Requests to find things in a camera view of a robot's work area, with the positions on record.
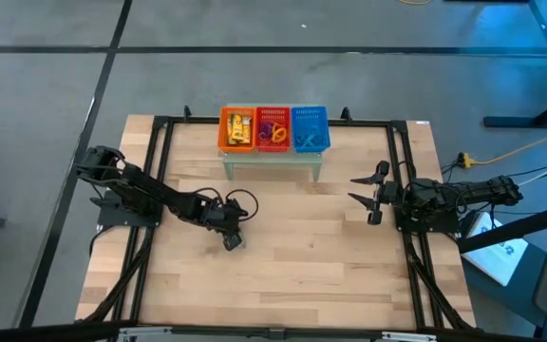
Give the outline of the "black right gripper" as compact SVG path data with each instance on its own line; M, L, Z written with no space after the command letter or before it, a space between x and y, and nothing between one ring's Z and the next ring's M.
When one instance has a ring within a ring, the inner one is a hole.
M394 209L399 210L401 212L401 218L408 219L408 212L405 208L403 200L403 195L405 194L405 191L397 181L386 180L389 169L390 163L388 161L380 161L376 165L375 173L371 176L350 180L354 183L375 186L372 198L349 193L349 196L351 198L357 200L367 210L370 211L370 213L368 214L368 223L371 225L378 225L382 222L382 204L388 204Z

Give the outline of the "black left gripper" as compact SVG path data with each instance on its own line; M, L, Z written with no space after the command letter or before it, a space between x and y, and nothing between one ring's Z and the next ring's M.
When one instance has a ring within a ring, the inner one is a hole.
M243 236L239 232L239 222L241 218L248 216L249 213L242 209L235 199L228 199L205 206L200 222L208 230L223 234L223 245L228 252L231 252L244 246Z

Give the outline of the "black desk beam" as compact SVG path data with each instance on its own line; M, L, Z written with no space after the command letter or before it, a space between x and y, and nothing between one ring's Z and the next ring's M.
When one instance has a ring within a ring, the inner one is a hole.
M458 241L461 254L547 229L547 210Z

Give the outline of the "pale green small riser table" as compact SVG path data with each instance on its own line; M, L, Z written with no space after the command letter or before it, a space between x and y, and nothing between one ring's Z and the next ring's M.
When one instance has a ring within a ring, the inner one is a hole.
M297 104L246 104L246 105L227 105L227 106L287 106L291 109L294 106L317 106L317 105L297 105ZM250 153L225 153L219 149L223 156L223 164L227 177L231 180L234 177L235 167L238 165L284 165L284 166L305 166L311 170L311 178L317 181L320 176L320 170L324 162L324 152L321 153L297 153L292 145L287 152L259 152L256 147Z

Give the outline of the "orange plastic basket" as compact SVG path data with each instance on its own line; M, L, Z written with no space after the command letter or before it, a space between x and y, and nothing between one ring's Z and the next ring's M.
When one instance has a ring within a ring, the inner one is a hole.
M251 117L252 137L251 142L229 145L227 142L227 118L229 115L239 114L242 117ZM255 149L256 140L256 108L246 106L224 106L220 109L218 124L218 147L225 153L250 153Z

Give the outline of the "red plastic basket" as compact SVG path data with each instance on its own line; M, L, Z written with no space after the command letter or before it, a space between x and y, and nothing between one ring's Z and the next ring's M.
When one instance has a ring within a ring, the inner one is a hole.
M273 123L287 128L287 138L283 143L270 140L260 140L259 124ZM256 140L255 147L259 152L287 152L291 147L291 110L287 106L259 106L256 109Z

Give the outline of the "blue plastic basket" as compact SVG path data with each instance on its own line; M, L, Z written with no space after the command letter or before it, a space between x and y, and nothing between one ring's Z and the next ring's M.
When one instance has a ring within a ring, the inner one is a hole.
M292 145L297 153L321 153L330 147L330 127L327 109L324 106L294 106L291 108ZM300 147L296 144L296 136L302 130L318 126L322 136L321 144L315 147Z

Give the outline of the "white box with blue print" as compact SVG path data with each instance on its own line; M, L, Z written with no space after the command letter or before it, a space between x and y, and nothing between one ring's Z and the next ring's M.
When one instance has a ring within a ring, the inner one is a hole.
M472 238L486 233L493 228L493 225L501 226L501 223L496 218L491 220L488 213L477 213L469 225L467 236ZM526 240L515 238L463 253L462 258L494 279L499 285L506 287L518 268L527 247Z

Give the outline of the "black stand foot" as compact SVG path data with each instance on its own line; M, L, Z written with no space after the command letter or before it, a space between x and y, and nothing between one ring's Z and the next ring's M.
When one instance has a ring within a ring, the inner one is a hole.
M547 109L535 117L487 116L482 123L496 128L547 128Z

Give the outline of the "black aluminium table frame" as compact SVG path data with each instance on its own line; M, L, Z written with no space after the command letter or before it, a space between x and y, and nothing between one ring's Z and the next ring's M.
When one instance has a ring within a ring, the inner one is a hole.
M133 279L118 310L142 324L222 327L412 330L436 317L424 286L409 273L405 238L384 209L371 226L349 193L377 162L404 175L440 177L426 122L334 120L317 181L307 167L235 168L230 180L217 147L217 120L131 115L120 149L131 162L166 160L164 181L180 191L238 192L254 217L244 246L228 252L221 238L164 215L146 270Z

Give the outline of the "black overhead gantry frame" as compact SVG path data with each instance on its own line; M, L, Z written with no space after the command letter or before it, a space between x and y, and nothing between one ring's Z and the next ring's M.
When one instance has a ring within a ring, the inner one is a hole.
M222 327L195 325L139 325L132 320L9 328L0 330L0 342L97 342L145 335L214 335L263 338L279 342L293 338L342 338L392 342L547 342L547 338L483 332L420 328L414 331L346 330L315 328Z

